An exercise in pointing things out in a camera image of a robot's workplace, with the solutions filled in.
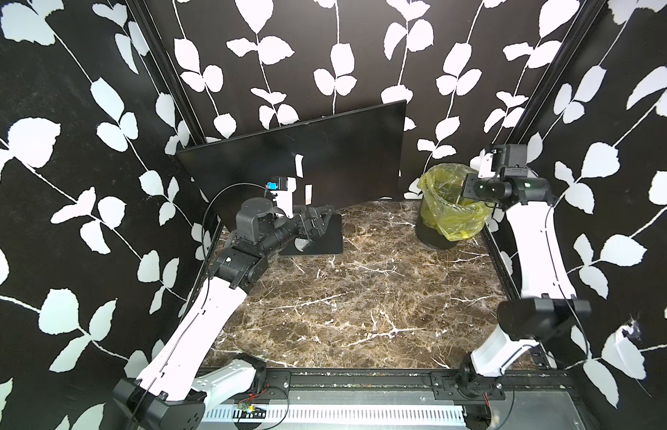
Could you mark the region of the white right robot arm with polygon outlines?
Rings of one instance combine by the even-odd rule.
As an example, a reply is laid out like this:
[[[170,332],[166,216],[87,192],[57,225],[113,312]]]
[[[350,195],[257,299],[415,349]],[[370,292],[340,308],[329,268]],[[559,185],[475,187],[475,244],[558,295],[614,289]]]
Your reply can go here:
[[[564,269],[548,181],[469,174],[462,195],[503,207],[521,264],[521,297],[498,306],[496,329],[462,364],[462,383],[471,385],[503,376],[524,352],[580,326],[591,305],[578,299]]]

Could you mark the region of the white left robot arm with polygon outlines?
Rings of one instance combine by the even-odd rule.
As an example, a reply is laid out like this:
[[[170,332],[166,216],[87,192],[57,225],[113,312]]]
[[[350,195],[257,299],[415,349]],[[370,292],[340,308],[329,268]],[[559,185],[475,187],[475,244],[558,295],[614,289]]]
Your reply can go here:
[[[324,236],[333,213],[331,205],[286,212],[264,197],[243,202],[233,241],[220,252],[168,343],[139,376],[116,385],[113,397],[128,428],[195,429],[206,410],[254,389],[260,367],[254,359],[196,374],[223,326],[267,271],[270,257],[296,238]]]

